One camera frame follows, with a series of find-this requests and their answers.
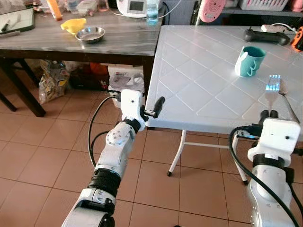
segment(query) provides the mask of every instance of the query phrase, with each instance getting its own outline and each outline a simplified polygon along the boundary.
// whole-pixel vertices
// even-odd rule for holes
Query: tile floor
[[[43,107],[37,118],[14,94],[13,113],[0,103],[0,226],[60,227],[93,171],[86,151],[88,122],[102,92],[69,91]],[[109,101],[92,136],[110,130],[120,111]],[[134,150],[117,195],[117,227],[248,227],[250,202],[226,149],[185,146],[171,177],[166,173],[178,149],[178,130],[145,130]],[[226,135],[195,133],[187,141],[227,144]],[[247,166],[247,149],[238,154]],[[104,141],[95,148],[98,159]],[[303,161],[293,156],[295,190],[303,200]],[[291,209],[302,220],[292,201]]]

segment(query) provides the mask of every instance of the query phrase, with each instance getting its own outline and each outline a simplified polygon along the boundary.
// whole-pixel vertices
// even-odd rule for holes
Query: white table leg
[[[232,148],[233,148],[233,151],[235,152],[235,154],[237,154],[236,153],[236,148],[237,148],[238,140],[239,140],[239,138],[237,136],[234,136],[233,140],[232,140]],[[241,176],[242,181],[244,182],[245,185],[248,185],[248,180],[246,178],[246,175],[245,175],[244,171],[240,168],[240,166],[238,166],[238,164],[236,162],[235,162],[235,164],[236,164],[236,167],[239,171],[239,174]]]
[[[174,171],[174,168],[180,158],[180,155],[182,153],[182,150],[184,148],[184,143],[185,143],[185,137],[186,137],[186,130],[182,130],[182,136],[181,136],[181,141],[180,141],[180,145],[179,145],[179,149],[176,153],[176,156],[174,158],[174,161],[172,162],[169,171],[167,172],[167,176],[171,176],[172,172]]]

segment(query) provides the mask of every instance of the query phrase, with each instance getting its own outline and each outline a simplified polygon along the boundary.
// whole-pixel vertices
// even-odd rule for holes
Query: power strip
[[[281,32],[287,35],[295,34],[294,31],[290,31],[287,27],[283,25],[262,25],[261,30],[263,32],[272,32],[272,33]]]

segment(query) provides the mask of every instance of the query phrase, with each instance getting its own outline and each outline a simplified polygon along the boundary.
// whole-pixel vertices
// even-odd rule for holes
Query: diamond pattern tabletop
[[[287,97],[302,120],[303,53],[290,45],[245,42],[243,26],[162,26],[146,108],[166,102],[147,126],[229,133],[234,127],[257,123],[267,109],[269,75],[280,74]],[[234,65],[243,46],[267,52],[256,76],[239,77]],[[282,99],[274,102],[280,118],[290,119]]]

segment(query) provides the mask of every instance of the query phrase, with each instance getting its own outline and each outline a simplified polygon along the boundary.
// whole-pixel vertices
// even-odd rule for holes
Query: display screen
[[[131,1],[129,5],[129,10],[142,11],[143,10],[143,1]]]

